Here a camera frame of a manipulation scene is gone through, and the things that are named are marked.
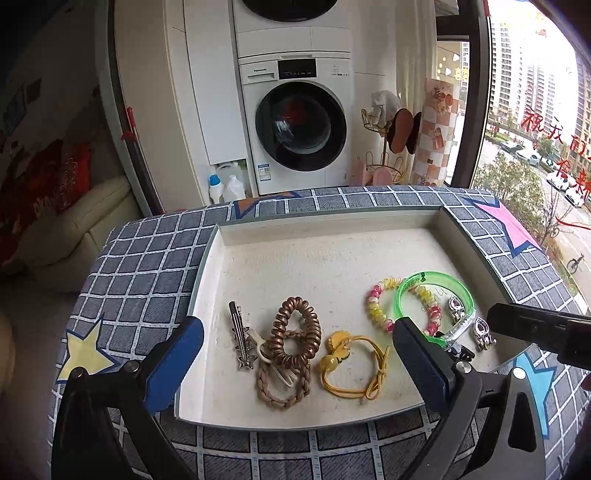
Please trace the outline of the person's right hand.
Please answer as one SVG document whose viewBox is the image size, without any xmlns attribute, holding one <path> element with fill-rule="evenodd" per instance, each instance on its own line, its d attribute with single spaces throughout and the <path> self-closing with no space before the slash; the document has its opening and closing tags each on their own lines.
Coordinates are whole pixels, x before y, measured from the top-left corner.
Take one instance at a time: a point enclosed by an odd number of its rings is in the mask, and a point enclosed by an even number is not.
<svg viewBox="0 0 591 480">
<path fill-rule="evenodd" d="M 591 391 L 591 374 L 588 374 L 585 379 L 583 380 L 581 387 L 585 390 L 590 392 Z"/>
</svg>

